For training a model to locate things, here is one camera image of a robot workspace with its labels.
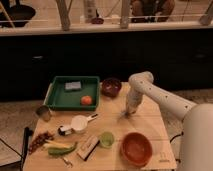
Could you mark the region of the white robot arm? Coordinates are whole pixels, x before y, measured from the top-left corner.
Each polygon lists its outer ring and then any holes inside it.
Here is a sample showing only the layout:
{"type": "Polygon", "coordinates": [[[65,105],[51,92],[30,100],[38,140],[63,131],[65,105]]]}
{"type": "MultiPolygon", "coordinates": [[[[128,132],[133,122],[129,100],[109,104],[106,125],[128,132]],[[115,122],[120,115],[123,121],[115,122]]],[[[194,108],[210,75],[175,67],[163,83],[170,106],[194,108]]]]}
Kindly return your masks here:
{"type": "Polygon", "coordinates": [[[198,104],[153,84],[149,71],[132,74],[126,96],[126,113],[135,113],[146,95],[183,123],[180,164],[177,171],[213,171],[213,104],[198,104]]]}

